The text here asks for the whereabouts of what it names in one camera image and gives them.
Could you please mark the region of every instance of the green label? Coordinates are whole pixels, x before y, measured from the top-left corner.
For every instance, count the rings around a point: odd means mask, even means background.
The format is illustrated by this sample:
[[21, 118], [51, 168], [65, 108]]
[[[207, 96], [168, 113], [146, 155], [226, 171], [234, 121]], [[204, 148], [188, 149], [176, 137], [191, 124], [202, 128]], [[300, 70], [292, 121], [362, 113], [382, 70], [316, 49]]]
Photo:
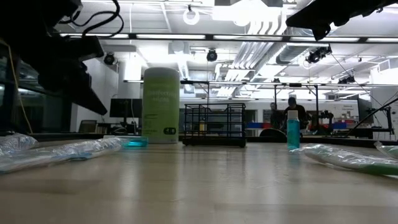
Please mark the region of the green label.
[[180, 82], [172, 77], [144, 79], [142, 135], [149, 141], [178, 141]]

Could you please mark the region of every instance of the wooden table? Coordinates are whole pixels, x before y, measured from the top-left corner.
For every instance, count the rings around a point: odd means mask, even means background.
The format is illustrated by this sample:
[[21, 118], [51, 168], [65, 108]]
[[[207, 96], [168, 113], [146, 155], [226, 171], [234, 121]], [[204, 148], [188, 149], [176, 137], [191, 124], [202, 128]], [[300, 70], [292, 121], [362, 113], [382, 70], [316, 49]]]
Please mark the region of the wooden table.
[[[361, 149], [361, 152], [378, 154]], [[397, 223], [398, 180], [285, 144], [151, 146], [0, 176], [1, 223]]]

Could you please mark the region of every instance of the yellow cable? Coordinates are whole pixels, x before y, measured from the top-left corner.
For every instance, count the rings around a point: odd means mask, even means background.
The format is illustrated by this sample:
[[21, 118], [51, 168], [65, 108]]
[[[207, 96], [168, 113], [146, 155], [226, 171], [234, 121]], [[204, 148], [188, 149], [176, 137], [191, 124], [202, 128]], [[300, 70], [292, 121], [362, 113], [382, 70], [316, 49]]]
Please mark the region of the yellow cable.
[[29, 127], [30, 134], [33, 134], [32, 127], [30, 126], [29, 120], [27, 119], [27, 116], [26, 116], [24, 104], [22, 103], [21, 94], [19, 94], [19, 92], [18, 92], [18, 81], [17, 81], [17, 75], [15, 74], [14, 62], [12, 61], [11, 47], [10, 47], [10, 45], [8, 45], [7, 43], [5, 43], [4, 41], [1, 41], [1, 42], [2, 42], [4, 45], [6, 45], [6, 46], [8, 47], [8, 54], [9, 54], [9, 56], [10, 56], [12, 74], [14, 75], [15, 87], [16, 87], [16, 89], [17, 89], [19, 103], [21, 104], [22, 112], [24, 113], [24, 117], [25, 117], [26, 123], [27, 123], [27, 125], [28, 125], [28, 127]]

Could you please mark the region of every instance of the computer monitor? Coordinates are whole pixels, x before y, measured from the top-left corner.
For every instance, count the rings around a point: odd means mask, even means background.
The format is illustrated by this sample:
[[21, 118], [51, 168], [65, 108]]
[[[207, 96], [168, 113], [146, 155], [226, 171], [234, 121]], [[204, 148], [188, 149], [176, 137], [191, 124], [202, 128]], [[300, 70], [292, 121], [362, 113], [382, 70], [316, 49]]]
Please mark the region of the computer monitor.
[[111, 99], [111, 118], [141, 118], [142, 99]]
[[[362, 121], [372, 110], [372, 102], [358, 98], [358, 115], [359, 120]], [[373, 116], [370, 116], [363, 123], [373, 124]]]

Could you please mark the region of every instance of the chair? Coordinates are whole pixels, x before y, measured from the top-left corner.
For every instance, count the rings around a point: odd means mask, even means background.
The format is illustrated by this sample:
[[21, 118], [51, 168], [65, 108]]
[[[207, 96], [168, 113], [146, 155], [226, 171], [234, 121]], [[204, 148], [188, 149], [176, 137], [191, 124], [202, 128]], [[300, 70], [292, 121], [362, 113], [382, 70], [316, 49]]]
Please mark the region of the chair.
[[97, 120], [80, 121], [79, 133], [95, 133], [97, 128]]

